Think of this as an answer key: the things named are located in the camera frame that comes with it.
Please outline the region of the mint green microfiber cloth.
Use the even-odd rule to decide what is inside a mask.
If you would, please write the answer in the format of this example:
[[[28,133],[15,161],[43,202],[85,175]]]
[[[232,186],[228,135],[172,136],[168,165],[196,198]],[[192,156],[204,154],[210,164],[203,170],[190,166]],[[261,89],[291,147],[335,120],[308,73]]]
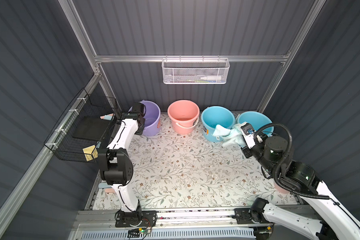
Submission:
[[[243,133],[241,132],[241,126],[242,124],[235,124],[231,129],[227,129],[221,125],[217,125],[213,136],[219,138],[220,140],[223,140],[223,148],[231,145],[245,147],[247,144],[244,140]]]

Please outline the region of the purple plastic bucket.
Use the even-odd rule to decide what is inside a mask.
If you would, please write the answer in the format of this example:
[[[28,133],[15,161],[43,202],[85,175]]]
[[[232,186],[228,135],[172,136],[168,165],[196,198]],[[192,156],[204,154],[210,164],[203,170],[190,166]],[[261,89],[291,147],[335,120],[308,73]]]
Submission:
[[[134,131],[133,126],[127,125],[127,133],[129,136],[135,135],[143,135],[145,137],[155,136],[161,129],[161,110],[159,106],[151,101],[140,101],[141,104],[144,105],[142,108],[138,108],[138,110],[143,110],[143,118],[145,119],[144,129],[138,126],[138,129]]]

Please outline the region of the teal plastic bucket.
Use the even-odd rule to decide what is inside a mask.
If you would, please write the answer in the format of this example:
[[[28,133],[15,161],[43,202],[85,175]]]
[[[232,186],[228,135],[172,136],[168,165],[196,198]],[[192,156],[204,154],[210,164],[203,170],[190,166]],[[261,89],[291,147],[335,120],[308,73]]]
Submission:
[[[240,126],[240,124],[243,124],[244,122],[251,124],[255,131],[267,124],[272,123],[272,121],[266,115],[259,112],[248,111],[243,112],[236,117],[236,124],[233,126],[233,128]]]
[[[216,130],[216,126],[220,125],[226,129],[231,129],[235,124],[234,114],[220,106],[212,106],[206,108],[201,115],[203,123],[203,136],[210,142],[221,142],[220,137],[214,137],[213,133]]]

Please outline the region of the pink plastic bucket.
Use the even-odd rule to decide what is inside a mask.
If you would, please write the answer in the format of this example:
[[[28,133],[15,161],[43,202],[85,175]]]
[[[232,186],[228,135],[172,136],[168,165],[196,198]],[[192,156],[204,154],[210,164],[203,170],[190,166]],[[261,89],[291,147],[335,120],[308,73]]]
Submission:
[[[173,129],[180,135],[191,133],[199,122],[199,106],[189,100],[178,100],[168,107]]]

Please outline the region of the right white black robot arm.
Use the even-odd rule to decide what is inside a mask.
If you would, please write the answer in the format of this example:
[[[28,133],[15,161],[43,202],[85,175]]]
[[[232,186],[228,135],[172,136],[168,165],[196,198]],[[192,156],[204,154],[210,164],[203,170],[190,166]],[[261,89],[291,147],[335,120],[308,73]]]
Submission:
[[[255,130],[247,122],[240,125],[246,142],[245,157],[254,157],[263,176],[305,200],[320,216],[302,217],[256,198],[248,213],[237,217],[255,224],[264,221],[282,225],[310,240],[360,240],[360,221],[333,195],[315,170],[293,160],[293,138],[283,124],[270,123]]]

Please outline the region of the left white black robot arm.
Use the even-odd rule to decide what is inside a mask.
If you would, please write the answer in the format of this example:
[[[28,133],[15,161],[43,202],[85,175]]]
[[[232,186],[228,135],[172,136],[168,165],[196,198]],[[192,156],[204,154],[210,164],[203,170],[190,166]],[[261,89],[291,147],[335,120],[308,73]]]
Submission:
[[[134,103],[130,112],[116,121],[118,131],[106,148],[98,149],[98,166],[103,181],[112,187],[126,215],[141,210],[140,202],[129,186],[134,174],[133,163],[127,148],[134,135],[141,135],[145,127],[145,105]]]

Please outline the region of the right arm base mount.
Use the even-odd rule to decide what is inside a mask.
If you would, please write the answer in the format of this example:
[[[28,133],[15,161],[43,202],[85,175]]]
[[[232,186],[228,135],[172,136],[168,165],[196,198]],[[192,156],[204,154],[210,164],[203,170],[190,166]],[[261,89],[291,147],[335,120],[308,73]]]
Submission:
[[[263,216],[253,215],[250,208],[236,208],[234,214],[231,216],[232,219],[237,221],[237,224],[265,224],[273,226],[275,223],[267,221]]]

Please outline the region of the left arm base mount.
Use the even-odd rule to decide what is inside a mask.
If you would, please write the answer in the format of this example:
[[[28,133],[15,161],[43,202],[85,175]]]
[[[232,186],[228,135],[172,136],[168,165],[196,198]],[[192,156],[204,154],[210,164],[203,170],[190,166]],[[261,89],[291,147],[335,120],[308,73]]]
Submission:
[[[115,214],[115,227],[150,228],[152,226],[155,226],[157,219],[157,211],[136,211],[128,213],[119,210]]]

